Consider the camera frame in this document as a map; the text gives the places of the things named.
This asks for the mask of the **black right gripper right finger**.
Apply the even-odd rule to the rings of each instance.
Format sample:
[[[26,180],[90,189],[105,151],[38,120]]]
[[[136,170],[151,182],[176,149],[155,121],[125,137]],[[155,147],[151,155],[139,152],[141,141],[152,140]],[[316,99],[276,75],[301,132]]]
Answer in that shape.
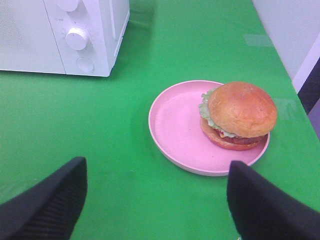
[[[243,240],[318,240],[320,213],[242,161],[230,164],[227,203]]]

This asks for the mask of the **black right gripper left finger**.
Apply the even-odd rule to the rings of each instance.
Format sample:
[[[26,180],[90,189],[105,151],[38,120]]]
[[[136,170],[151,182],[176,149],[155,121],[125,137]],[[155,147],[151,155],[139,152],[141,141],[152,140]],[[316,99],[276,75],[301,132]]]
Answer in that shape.
[[[68,240],[88,191],[87,161],[77,156],[0,205],[2,240]]]

